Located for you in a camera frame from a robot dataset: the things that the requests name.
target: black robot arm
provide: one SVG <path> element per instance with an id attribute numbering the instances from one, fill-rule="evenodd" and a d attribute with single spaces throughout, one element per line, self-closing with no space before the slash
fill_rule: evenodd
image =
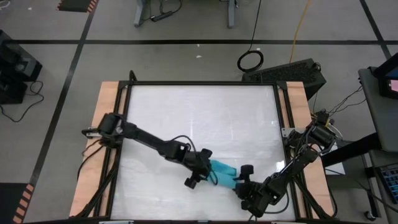
<path id="1" fill-rule="evenodd" d="M 280 171 L 267 177 L 263 183 L 250 181 L 249 175 L 253 174 L 253 167 L 245 165 L 241 167 L 241 175 L 238 180 L 243 183 L 236 184 L 235 192 L 242 200 L 241 207 L 248 210 L 256 217 L 262 217 L 268 205 L 276 205 L 286 194 L 287 184 L 295 181 L 314 211 L 320 218 L 331 218 L 327 215 L 310 195 L 310 192 L 302 186 L 297 174 L 319 156 L 319 152 L 312 148 L 312 144 L 322 146 L 322 152 L 327 152 L 334 145 L 335 134 L 324 125 L 312 122 L 304 133 L 292 131 L 285 139 L 285 148 L 295 149 L 295 157 Z"/>
<path id="2" fill-rule="evenodd" d="M 103 146 L 115 148 L 121 145 L 124 138 L 133 139 L 155 149 L 166 160 L 185 166 L 192 171 L 192 176 L 186 179 L 185 185 L 192 189 L 195 188 L 197 182 L 205 180 L 210 174 L 209 158 L 212 154 L 210 150 L 191 151 L 191 145 L 187 143 L 161 140 L 138 128 L 137 125 L 123 120 L 121 115 L 105 114 L 97 132 L 101 135 L 99 143 Z"/>

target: desk leg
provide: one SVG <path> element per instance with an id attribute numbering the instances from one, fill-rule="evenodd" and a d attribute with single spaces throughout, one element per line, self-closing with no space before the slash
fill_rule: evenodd
<path id="1" fill-rule="evenodd" d="M 228 28 L 235 26 L 235 0 L 228 0 Z"/>
<path id="2" fill-rule="evenodd" d="M 371 149 L 381 149 L 377 133 L 370 134 L 356 142 L 352 142 L 322 156 L 322 162 L 325 167 L 328 167 L 339 162 L 346 161 L 347 159 L 363 155 Z"/>
<path id="3" fill-rule="evenodd" d="M 146 0 L 137 0 L 136 16 L 134 17 L 134 26 L 139 27 L 141 24 L 141 17 L 144 12 Z"/>

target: concrete floor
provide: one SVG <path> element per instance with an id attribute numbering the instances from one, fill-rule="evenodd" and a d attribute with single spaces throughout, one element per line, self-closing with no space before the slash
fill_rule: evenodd
<path id="1" fill-rule="evenodd" d="M 33 107 L 25 119 L 14 124 L 0 116 L 0 182 L 30 181 L 36 160 L 52 120 L 66 77 L 72 77 L 65 104 L 50 142 L 25 222 L 67 218 L 76 186 L 76 172 L 81 164 L 81 150 L 86 139 L 80 131 L 91 124 L 96 99 L 103 81 L 125 80 L 133 69 L 139 80 L 224 80 L 238 81 L 242 72 L 236 67 L 247 44 L 85 44 L 77 46 L 88 14 L 60 12 L 59 0 L 11 1 L 0 11 L 0 29 L 17 40 L 76 40 L 64 45 L 38 42 L 23 48 L 43 64 L 39 80 L 45 84 L 45 101 Z M 250 39 L 258 0 L 238 0 L 236 27 L 228 29 L 227 5 L 215 0 L 183 0 L 181 10 L 170 18 L 132 24 L 134 0 L 100 0 L 87 40 L 186 40 Z M 306 0 L 262 2 L 257 40 L 292 40 Z M 398 40 L 395 0 L 366 0 L 384 40 Z M 159 3 L 153 1 L 152 13 L 158 15 Z M 166 8 L 178 7 L 168 0 Z M 377 40 L 358 0 L 314 0 L 300 29 L 298 40 L 342 40 L 335 45 L 296 47 L 294 60 L 313 58 L 322 65 L 327 84 L 319 91 L 316 110 L 331 109 L 359 87 L 358 70 L 385 61 L 378 44 L 348 45 L 344 40 Z M 291 45 L 277 43 L 254 45 L 264 54 L 263 68 L 287 63 Z M 391 54 L 398 46 L 389 45 Z M 79 59 L 73 69 L 73 58 Z M 244 63 L 256 63 L 249 58 Z M 348 103 L 364 99 L 354 95 Z M 8 113 L 20 116 L 31 100 L 21 105 L 5 106 Z M 345 139 L 355 140 L 374 132 L 368 106 L 350 107 L 333 117 Z M 342 220 L 365 222 L 369 210 L 362 190 L 332 189 Z M 387 223 L 384 216 L 376 223 Z"/>

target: blue cloth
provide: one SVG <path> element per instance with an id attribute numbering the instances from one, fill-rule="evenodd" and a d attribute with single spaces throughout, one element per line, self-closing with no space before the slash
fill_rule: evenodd
<path id="1" fill-rule="evenodd" d="M 236 169 L 216 160 L 210 160 L 210 164 L 214 172 L 210 172 L 207 181 L 213 183 L 217 180 L 217 185 L 234 189 L 236 186 L 236 181 L 234 180 L 236 177 Z"/>

